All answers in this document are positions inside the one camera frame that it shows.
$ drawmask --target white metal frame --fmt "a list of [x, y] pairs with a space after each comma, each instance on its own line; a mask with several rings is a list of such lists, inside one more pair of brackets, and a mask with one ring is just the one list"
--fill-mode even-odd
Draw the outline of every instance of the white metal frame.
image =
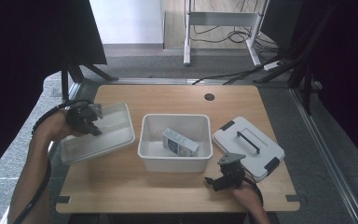
[[191, 10], [191, 0], [186, 0], [186, 39], [184, 48], [184, 65], [190, 65], [190, 26], [191, 25], [218, 25], [218, 26], [244, 26], [252, 27], [252, 36], [246, 40], [246, 45], [255, 66], [260, 66], [260, 60], [255, 52], [255, 38], [261, 27], [264, 12], [267, 9], [265, 0], [258, 13], [243, 12], [202, 12]]

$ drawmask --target box lid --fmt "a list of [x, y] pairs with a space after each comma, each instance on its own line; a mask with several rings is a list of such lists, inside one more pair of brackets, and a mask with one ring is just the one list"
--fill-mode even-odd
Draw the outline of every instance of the box lid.
[[245, 155], [241, 164], [259, 182], [284, 158], [284, 151], [274, 141], [243, 117], [237, 117], [213, 134], [213, 140], [225, 152]]
[[135, 140], [130, 111], [125, 103], [103, 108], [103, 119], [98, 119], [94, 124], [102, 134], [68, 136], [62, 139], [61, 158], [63, 163], [71, 164], [90, 160], [126, 147]]

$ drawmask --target gray floor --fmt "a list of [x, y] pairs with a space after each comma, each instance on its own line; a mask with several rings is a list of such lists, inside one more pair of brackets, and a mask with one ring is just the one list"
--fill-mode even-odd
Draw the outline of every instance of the gray floor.
[[[99, 67], [112, 76], [121, 77], [117, 82], [107, 82], [84, 71], [85, 83], [78, 89], [77, 97], [93, 99], [102, 84], [191, 84], [195, 79], [210, 75], [223, 75], [252, 68], [251, 60], [244, 51], [198, 50], [193, 52], [192, 64], [182, 65], [181, 50], [163, 50], [159, 46], [105, 46], [108, 65]], [[260, 72], [246, 77], [236, 84], [252, 85], [254, 79], [266, 75]], [[339, 186], [310, 134], [291, 91], [285, 81], [290, 72], [268, 84], [258, 84], [271, 125], [279, 145], [285, 150], [285, 161], [292, 177], [301, 207], [296, 212], [277, 213], [281, 223], [358, 223], [351, 216]], [[206, 83], [219, 85], [223, 81], [210, 80]], [[46, 111], [61, 102], [60, 74], [45, 81], [45, 90], [33, 113], [19, 135], [0, 160], [0, 220], [9, 205], [12, 190], [17, 182], [25, 160], [31, 130], [36, 120]], [[337, 166], [348, 187], [358, 202], [358, 150], [349, 137], [324, 109], [317, 94], [311, 97], [311, 118], [324, 137]], [[62, 181], [68, 166], [62, 165], [59, 149], [50, 152], [53, 173], [49, 182], [51, 191], [52, 223], [65, 223], [69, 216], [55, 212]]]

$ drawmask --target wooden table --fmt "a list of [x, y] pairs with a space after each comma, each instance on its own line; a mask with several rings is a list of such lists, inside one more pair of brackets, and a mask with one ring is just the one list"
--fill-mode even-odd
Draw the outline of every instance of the wooden table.
[[[204, 98], [214, 95], [213, 101]], [[244, 209], [229, 192], [214, 192], [204, 177], [222, 174], [217, 161], [223, 156], [213, 143], [213, 157], [204, 173], [173, 174], [147, 172], [137, 154], [142, 118], [146, 114], [204, 114], [210, 118], [211, 133], [237, 116], [243, 116], [272, 140], [275, 139], [259, 92], [254, 86], [108, 85], [101, 86], [95, 103], [103, 106], [125, 102], [130, 110], [136, 139], [121, 150], [71, 165], [57, 203], [60, 213], [238, 213]], [[283, 162], [260, 187], [267, 211], [296, 211], [299, 202]]]

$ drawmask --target white plastic bin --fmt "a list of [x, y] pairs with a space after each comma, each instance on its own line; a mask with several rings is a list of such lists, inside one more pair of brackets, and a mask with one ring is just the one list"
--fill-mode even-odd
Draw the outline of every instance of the white plastic bin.
[[65, 164], [90, 160], [108, 152], [118, 150], [133, 143], [133, 131], [130, 111], [125, 103], [103, 108], [103, 119], [94, 124], [102, 134], [87, 134], [81, 137], [68, 136], [62, 140], [61, 159]]
[[[211, 127], [205, 115], [148, 114], [142, 121], [138, 155], [147, 171], [203, 172], [213, 155]], [[163, 147], [163, 133], [170, 128], [200, 144], [198, 157], [179, 157]]]

